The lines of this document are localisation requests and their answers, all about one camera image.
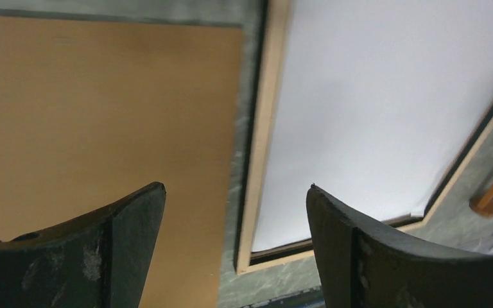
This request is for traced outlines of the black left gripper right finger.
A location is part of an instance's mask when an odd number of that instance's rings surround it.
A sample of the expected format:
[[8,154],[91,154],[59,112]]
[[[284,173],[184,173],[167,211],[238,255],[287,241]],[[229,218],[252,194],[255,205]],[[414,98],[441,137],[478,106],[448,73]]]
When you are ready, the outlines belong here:
[[327,307],[493,307],[493,255],[406,234],[316,185],[306,210]]

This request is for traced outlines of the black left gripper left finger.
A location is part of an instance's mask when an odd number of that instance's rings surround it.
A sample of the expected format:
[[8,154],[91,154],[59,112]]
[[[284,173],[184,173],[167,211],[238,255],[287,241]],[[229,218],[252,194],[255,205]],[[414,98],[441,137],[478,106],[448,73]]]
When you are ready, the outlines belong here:
[[164,213],[153,182],[64,223],[0,241],[0,307],[138,307]]

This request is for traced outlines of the brown frame backing board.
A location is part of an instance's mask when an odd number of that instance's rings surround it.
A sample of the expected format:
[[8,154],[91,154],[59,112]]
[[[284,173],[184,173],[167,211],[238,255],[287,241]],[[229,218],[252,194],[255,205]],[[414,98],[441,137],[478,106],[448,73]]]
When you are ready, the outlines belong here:
[[0,16],[0,240],[154,181],[142,307],[215,307],[244,33]]

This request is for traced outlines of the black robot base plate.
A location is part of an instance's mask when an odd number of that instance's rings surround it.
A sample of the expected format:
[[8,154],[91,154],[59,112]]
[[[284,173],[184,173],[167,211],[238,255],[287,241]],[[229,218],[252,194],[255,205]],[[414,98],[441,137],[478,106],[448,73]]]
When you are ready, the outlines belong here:
[[325,301],[320,286],[279,296],[242,308],[324,308]]

